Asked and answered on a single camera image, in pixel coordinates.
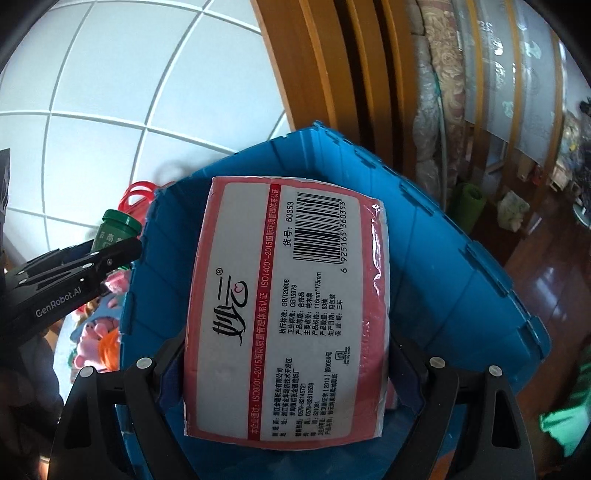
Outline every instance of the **green bottle cap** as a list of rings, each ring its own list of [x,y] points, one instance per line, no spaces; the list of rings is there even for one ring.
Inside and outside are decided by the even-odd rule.
[[[129,228],[137,232],[139,235],[142,231],[142,224],[139,223],[135,218],[131,215],[127,215],[127,213],[120,212],[119,210],[107,210],[103,215],[103,221],[113,220],[115,222],[123,223],[127,225]]]

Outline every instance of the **orange object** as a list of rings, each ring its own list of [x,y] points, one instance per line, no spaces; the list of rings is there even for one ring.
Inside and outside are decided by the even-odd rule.
[[[119,328],[111,330],[99,341],[99,358],[109,372],[119,369],[120,344]]]

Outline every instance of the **stuffed animal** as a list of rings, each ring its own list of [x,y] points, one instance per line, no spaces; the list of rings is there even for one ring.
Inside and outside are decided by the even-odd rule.
[[[99,317],[90,321],[80,335],[73,366],[80,369],[90,365],[99,371],[117,369],[119,343],[119,320]]]

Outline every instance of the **pink stuffed toy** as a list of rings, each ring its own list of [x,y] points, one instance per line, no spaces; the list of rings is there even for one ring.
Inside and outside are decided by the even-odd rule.
[[[105,366],[99,356],[99,342],[107,333],[119,326],[119,320],[113,317],[99,317],[84,325],[80,341],[76,347],[74,367],[80,369],[88,365],[97,370],[104,370]]]

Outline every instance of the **blue plastic crate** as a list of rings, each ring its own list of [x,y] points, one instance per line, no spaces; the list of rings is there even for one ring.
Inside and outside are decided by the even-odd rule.
[[[121,320],[122,367],[156,353],[186,322],[193,261],[211,178],[227,175],[306,177],[381,199],[391,261],[390,318],[429,353],[457,367],[499,365],[519,391],[550,351],[550,338],[512,291],[512,281],[415,185],[367,150],[317,122],[241,151],[159,192],[148,214],[144,252],[132,272]],[[121,410],[122,426],[125,411]],[[453,448],[457,408],[444,450]],[[377,479],[413,423],[409,409],[386,413],[380,439],[308,452],[273,452],[183,436],[182,405],[167,420],[199,476],[209,479]],[[132,463],[149,476],[132,432]]]

